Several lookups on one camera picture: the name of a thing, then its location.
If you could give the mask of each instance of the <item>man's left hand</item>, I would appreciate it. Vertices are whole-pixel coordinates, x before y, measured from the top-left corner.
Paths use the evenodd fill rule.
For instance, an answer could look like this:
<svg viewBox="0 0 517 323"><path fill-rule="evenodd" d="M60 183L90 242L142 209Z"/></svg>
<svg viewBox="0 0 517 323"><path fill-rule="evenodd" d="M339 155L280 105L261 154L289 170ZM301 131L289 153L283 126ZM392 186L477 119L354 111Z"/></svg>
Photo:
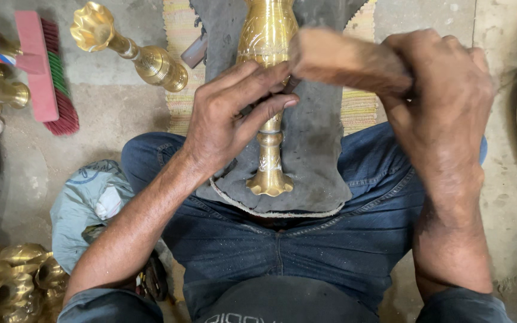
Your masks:
<svg viewBox="0 0 517 323"><path fill-rule="evenodd" d="M235 65L197 89L182 149L195 171L210 177L235 158L266 121L298 103L296 94L275 94L250 114L240 114L247 105L281 91L289 75L287 62L263 68L253 60Z"/></svg>

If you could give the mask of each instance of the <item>brass pile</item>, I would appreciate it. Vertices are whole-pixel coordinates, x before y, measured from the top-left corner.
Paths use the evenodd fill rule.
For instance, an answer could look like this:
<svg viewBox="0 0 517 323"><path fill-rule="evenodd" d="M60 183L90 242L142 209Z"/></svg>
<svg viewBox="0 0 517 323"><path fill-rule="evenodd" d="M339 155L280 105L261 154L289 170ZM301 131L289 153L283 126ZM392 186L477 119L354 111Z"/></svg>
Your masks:
<svg viewBox="0 0 517 323"><path fill-rule="evenodd" d="M0 247L0 322L56 322L68 277L38 244Z"/></svg>

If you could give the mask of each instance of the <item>forearm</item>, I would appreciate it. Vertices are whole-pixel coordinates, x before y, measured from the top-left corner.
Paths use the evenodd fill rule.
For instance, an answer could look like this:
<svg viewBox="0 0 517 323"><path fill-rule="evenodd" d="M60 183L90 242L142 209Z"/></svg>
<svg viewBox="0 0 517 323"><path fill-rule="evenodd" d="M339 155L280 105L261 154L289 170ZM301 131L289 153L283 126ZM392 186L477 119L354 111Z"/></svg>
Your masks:
<svg viewBox="0 0 517 323"><path fill-rule="evenodd" d="M430 192L415 227L413 256L423 299L450 286L492 291L479 199L481 180L469 177Z"/></svg>
<svg viewBox="0 0 517 323"><path fill-rule="evenodd" d="M165 224L206 178L179 150L161 173L116 215L77 262L65 302L79 291L121 287L143 268Z"/></svg>

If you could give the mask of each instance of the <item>wrist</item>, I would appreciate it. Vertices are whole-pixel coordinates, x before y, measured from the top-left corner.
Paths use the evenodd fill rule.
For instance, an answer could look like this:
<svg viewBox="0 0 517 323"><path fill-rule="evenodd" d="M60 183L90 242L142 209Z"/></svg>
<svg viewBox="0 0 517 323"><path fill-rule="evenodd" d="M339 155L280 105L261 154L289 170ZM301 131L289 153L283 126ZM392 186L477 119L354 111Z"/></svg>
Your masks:
<svg viewBox="0 0 517 323"><path fill-rule="evenodd" d="M201 167L200 163L183 149L175 153L159 175L165 178L161 182L162 185L175 183L180 190L188 192L187 195L209 178L204 167Z"/></svg>
<svg viewBox="0 0 517 323"><path fill-rule="evenodd" d="M478 207L484 183L484 171L479 164L426 178L426 193L437 209Z"/></svg>

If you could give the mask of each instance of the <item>red bristles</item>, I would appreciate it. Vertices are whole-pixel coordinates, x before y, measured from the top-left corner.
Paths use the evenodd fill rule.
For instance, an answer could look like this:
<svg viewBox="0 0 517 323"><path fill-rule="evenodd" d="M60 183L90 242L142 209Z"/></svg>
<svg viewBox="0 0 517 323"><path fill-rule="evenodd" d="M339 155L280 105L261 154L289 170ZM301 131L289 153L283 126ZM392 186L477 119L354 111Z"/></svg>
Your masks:
<svg viewBox="0 0 517 323"><path fill-rule="evenodd" d="M47 51L55 55L59 55L59 29L57 25L45 19L41 19L43 35L45 37L45 46ZM54 67L51 67L51 74L54 73ZM71 135L79 130L79 117L77 111L66 94L55 87L55 99L57 100L57 108L59 111L59 119L57 121L44 122L43 124L55 136Z"/></svg>

